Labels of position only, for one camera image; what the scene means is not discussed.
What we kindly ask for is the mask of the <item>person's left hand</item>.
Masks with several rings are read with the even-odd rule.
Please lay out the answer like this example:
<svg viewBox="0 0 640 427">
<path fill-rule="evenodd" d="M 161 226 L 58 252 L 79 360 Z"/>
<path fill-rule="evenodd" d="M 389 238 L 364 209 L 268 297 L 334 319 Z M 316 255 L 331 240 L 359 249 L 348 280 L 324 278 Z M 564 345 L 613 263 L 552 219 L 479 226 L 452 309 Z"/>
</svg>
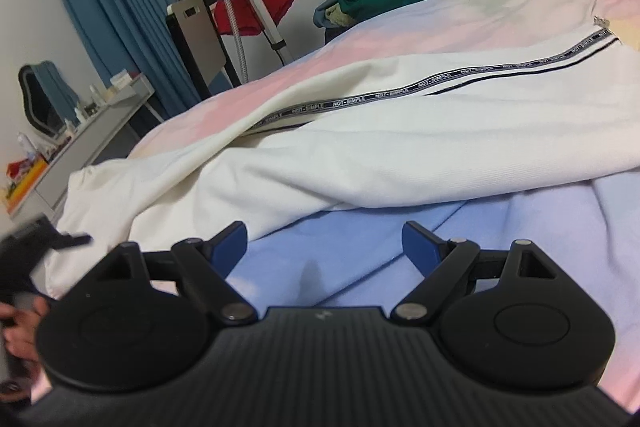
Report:
<svg viewBox="0 0 640 427">
<path fill-rule="evenodd" d="M 38 326 L 49 312 L 49 303 L 42 297 L 35 297 L 28 310 L 18 309 L 2 303 L 1 320 L 9 326 L 2 338 L 6 350 L 26 369 L 27 376 L 10 378 L 1 383 L 1 402 L 11 405 L 25 404 L 32 399 L 32 389 L 40 390 L 43 385 L 43 371 L 36 349 Z"/>
</svg>

